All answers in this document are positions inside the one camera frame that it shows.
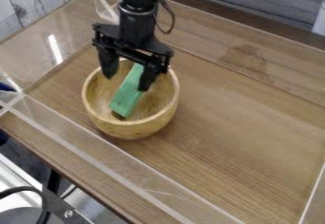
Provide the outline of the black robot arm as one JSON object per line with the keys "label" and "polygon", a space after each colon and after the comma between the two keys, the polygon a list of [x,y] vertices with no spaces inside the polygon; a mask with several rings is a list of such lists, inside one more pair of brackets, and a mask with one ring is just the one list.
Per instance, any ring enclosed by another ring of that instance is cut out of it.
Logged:
{"label": "black robot arm", "polygon": [[168,73],[173,49],[156,36],[160,6],[164,6],[176,19],[165,0],[120,0],[120,24],[93,25],[95,36],[93,45],[98,49],[104,74],[112,79],[124,57],[144,66],[138,90],[148,91],[158,76]]}

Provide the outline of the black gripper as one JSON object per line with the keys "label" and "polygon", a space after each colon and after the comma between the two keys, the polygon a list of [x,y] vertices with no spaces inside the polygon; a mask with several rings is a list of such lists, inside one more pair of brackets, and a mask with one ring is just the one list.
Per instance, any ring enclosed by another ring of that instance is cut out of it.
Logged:
{"label": "black gripper", "polygon": [[138,90],[145,92],[168,72],[174,51],[156,37],[157,11],[121,12],[120,24],[95,23],[93,45],[98,49],[102,71],[112,79],[125,57],[144,67]]}

